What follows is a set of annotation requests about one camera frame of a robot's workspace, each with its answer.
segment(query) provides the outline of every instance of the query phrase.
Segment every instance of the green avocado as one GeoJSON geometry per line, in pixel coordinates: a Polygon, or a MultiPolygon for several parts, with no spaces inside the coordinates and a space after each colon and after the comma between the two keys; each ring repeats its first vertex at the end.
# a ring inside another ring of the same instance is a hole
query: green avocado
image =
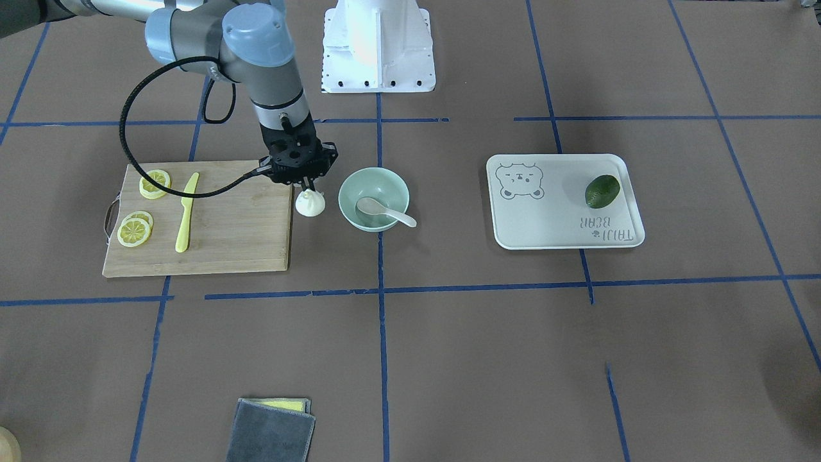
{"type": "Polygon", "coordinates": [[[585,190],[585,201],[591,209],[601,209],[609,206],[621,191],[616,177],[612,175],[602,175],[587,186],[585,190]]]}

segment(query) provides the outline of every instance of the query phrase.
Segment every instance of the spoon handle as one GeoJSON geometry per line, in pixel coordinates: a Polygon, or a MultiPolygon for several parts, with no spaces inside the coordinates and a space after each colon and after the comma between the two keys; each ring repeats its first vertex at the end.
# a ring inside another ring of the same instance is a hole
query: spoon handle
{"type": "Polygon", "coordinates": [[[408,215],[403,214],[402,212],[391,209],[385,209],[384,214],[395,219],[398,219],[402,223],[410,226],[411,228],[416,228],[416,220],[408,215]]]}

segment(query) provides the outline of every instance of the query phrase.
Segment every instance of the knife handle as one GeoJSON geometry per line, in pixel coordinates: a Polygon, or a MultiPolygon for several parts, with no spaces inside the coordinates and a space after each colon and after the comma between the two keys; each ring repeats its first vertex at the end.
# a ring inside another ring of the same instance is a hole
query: knife handle
{"type": "Polygon", "coordinates": [[[182,211],[182,222],[180,223],[180,231],[177,233],[177,245],[174,250],[177,253],[183,253],[188,250],[188,239],[191,236],[191,207],[188,206],[182,211]]]}

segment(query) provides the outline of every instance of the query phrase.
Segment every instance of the black cable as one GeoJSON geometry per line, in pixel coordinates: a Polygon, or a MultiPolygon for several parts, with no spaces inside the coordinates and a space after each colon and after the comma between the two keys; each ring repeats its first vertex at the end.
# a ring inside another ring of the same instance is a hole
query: black cable
{"type": "Polygon", "coordinates": [[[142,82],[140,82],[137,85],[137,87],[135,87],[131,91],[131,94],[128,95],[128,98],[126,98],[126,103],[123,104],[123,106],[122,106],[122,114],[120,115],[120,144],[122,145],[122,150],[126,153],[126,157],[128,158],[128,161],[131,162],[131,165],[133,165],[134,168],[137,170],[137,172],[139,172],[140,175],[143,178],[145,178],[145,181],[151,183],[157,189],[159,189],[161,191],[165,191],[169,194],[173,194],[174,196],[190,197],[191,199],[201,199],[201,198],[204,198],[204,197],[211,197],[211,196],[216,196],[217,194],[222,194],[225,191],[228,191],[229,189],[233,188],[234,186],[240,184],[241,182],[244,182],[246,179],[262,174],[263,170],[262,169],[254,169],[254,170],[251,170],[248,173],[244,173],[241,177],[237,178],[236,181],[234,181],[233,183],[231,183],[231,184],[229,184],[225,187],[221,187],[216,191],[202,192],[202,193],[197,192],[197,193],[191,194],[191,193],[188,193],[188,192],[173,190],[170,187],[165,187],[162,184],[158,183],[156,180],[151,178],[145,172],[145,170],[143,170],[142,167],[140,167],[140,164],[137,162],[137,159],[134,158],[134,155],[131,153],[131,149],[129,149],[129,147],[128,147],[128,142],[126,141],[126,121],[128,120],[128,113],[129,113],[129,111],[131,111],[131,106],[133,105],[134,100],[137,98],[137,95],[139,95],[140,92],[149,83],[151,83],[151,81],[153,81],[157,77],[161,76],[162,74],[164,74],[168,71],[171,71],[172,69],[176,69],[179,66],[184,66],[184,65],[190,64],[192,62],[203,62],[203,61],[215,62],[215,63],[217,63],[217,65],[219,65],[219,61],[216,58],[212,58],[210,56],[194,56],[192,58],[183,58],[183,59],[179,59],[175,62],[170,62],[169,64],[166,64],[165,66],[160,67],[156,71],[151,72],[145,79],[143,79],[142,82]]]}
{"type": "Polygon", "coordinates": [[[208,98],[211,96],[211,89],[213,88],[213,83],[214,80],[209,79],[208,87],[205,88],[205,97],[203,98],[202,104],[200,104],[200,116],[202,117],[203,122],[205,123],[225,123],[228,121],[229,118],[231,118],[231,115],[234,114],[234,106],[236,105],[236,83],[231,82],[231,107],[228,108],[228,114],[226,114],[225,117],[219,120],[208,118],[208,116],[205,115],[205,108],[208,107],[208,98]]]}

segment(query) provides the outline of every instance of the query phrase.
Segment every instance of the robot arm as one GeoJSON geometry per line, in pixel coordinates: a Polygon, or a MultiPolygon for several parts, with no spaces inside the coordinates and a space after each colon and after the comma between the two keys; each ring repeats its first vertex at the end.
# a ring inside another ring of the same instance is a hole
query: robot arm
{"type": "Polygon", "coordinates": [[[182,69],[215,81],[245,85],[259,119],[268,155],[258,174],[314,189],[337,158],[333,143],[316,136],[314,121],[285,22],[284,0],[11,0],[0,19],[0,37],[45,21],[105,14],[145,21],[145,39],[162,64],[211,57],[182,69]]]}

